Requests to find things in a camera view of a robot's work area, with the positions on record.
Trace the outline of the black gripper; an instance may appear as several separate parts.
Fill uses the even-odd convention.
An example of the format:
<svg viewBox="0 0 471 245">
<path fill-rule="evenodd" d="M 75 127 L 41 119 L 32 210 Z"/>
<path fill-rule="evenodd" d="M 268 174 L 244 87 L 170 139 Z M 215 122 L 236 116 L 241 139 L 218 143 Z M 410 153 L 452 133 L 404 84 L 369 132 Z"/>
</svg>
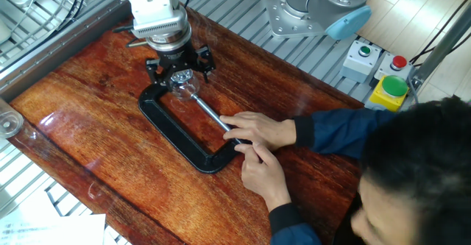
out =
<svg viewBox="0 0 471 245">
<path fill-rule="evenodd" d="M 195 51 L 193 43 L 189 40 L 174 50 L 157 50 L 157 59 L 146 59 L 146 71 L 152 84 L 170 88 L 172 70 L 195 69 L 202 73 L 205 83 L 209 83 L 209 74 L 216 69 L 213 55 L 208 45 Z"/>
</svg>

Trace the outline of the person's right hand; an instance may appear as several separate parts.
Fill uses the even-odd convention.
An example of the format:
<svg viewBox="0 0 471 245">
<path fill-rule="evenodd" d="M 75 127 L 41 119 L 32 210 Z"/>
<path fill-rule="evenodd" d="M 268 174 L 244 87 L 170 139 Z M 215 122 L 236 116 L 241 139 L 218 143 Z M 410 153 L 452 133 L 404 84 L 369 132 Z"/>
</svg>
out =
<svg viewBox="0 0 471 245">
<path fill-rule="evenodd" d="M 236 113 L 234 116 L 220 116 L 219 119 L 233 126 L 224 139 L 242 139 L 261 143 L 270 151 L 294 145 L 297 134 L 294 120 L 275 121 L 262 113 L 250 111 Z"/>
</svg>

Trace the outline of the person's left hand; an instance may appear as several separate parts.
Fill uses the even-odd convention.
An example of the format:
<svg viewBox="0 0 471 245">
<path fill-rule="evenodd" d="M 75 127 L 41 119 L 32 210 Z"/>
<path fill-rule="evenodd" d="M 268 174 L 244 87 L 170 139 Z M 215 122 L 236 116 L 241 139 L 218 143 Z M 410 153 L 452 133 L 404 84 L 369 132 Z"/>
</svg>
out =
<svg viewBox="0 0 471 245">
<path fill-rule="evenodd" d="M 241 167 L 244 187 L 261 196 L 269 212 L 291 203 L 283 168 L 264 145 L 239 144 L 235 150 L 244 154 Z"/>
</svg>

